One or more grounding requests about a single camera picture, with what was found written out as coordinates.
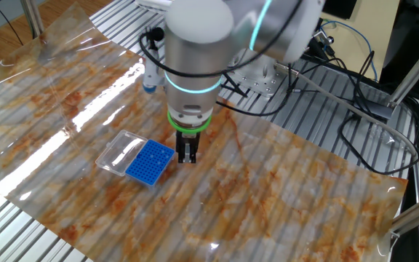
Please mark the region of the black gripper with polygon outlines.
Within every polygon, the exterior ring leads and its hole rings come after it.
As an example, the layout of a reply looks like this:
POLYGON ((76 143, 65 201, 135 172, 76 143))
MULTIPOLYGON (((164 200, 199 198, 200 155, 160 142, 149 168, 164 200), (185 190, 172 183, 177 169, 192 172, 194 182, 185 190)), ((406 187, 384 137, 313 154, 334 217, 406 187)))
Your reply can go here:
POLYGON ((196 162, 196 146, 199 143, 200 133, 176 132, 176 152, 179 163, 196 162))

